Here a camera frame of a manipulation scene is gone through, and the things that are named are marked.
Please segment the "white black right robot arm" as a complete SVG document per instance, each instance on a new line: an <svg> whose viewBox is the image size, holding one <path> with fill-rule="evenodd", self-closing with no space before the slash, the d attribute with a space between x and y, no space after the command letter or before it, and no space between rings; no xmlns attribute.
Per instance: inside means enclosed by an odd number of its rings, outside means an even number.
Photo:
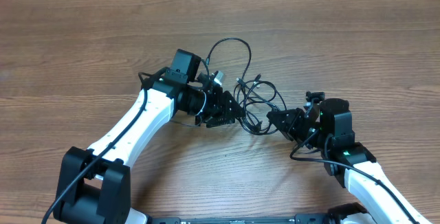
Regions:
<svg viewBox="0 0 440 224"><path fill-rule="evenodd" d="M268 120L296 146L290 159L302 161L302 147L317 150L327 174L335 177L356 203L329 210L326 223L427 223L385 175L377 158L355 140L348 101L307 92L302 109L270 111Z"/></svg>

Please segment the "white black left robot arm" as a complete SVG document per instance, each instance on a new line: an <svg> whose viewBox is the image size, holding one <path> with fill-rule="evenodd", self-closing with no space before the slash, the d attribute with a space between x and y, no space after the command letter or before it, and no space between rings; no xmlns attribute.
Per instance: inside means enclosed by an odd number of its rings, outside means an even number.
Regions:
<svg viewBox="0 0 440 224"><path fill-rule="evenodd" d="M102 138L86 149L71 147L61 162L56 199L44 221L63 223L149 223L131 206L131 169L151 138L178 111L197 126L232 124L245 111L222 89L223 75L198 71L206 62L178 49L169 67L140 72L141 90L133 106Z"/></svg>

